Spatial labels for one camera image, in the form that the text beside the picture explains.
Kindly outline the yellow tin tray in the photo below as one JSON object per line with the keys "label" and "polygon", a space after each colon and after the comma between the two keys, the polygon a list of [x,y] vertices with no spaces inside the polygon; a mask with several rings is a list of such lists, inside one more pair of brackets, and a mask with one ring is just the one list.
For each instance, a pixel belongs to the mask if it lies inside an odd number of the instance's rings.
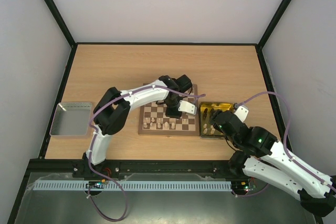
{"label": "yellow tin tray", "polygon": [[224,139],[224,133],[215,126],[214,116],[219,112],[234,111],[232,103],[201,102],[199,104],[199,136],[208,139]]}

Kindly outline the wooden chess board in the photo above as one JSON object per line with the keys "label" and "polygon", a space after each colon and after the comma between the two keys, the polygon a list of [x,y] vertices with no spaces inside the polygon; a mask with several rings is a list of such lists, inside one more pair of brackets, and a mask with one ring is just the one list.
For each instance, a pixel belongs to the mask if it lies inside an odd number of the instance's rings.
{"label": "wooden chess board", "polygon": [[165,115],[166,105],[160,102],[140,107],[138,134],[162,136],[199,136],[199,117],[182,113],[179,119]]}

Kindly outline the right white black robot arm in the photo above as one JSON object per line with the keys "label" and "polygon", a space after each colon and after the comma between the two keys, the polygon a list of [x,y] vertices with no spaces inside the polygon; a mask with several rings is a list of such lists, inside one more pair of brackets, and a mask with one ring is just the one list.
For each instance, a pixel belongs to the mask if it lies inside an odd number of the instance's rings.
{"label": "right white black robot arm", "polygon": [[335,177],[326,175],[288,151],[265,128],[248,127],[237,112],[217,110],[209,123],[232,142],[237,151],[228,161],[229,172],[262,180],[288,193],[315,216],[335,210]]}

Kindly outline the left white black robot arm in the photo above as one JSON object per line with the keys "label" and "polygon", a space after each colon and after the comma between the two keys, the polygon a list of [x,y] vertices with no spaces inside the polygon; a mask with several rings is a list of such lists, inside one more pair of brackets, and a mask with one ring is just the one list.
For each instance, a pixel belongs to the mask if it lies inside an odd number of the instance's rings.
{"label": "left white black robot arm", "polygon": [[160,76],[155,81],[129,90],[112,87],[106,91],[93,111],[88,126],[93,129],[92,140],[86,157],[89,165],[105,161],[112,136],[125,126],[128,115],[134,109],[152,102],[166,105],[166,116],[179,119],[182,114],[195,115],[198,95],[188,93],[193,89],[186,76],[175,79]]}

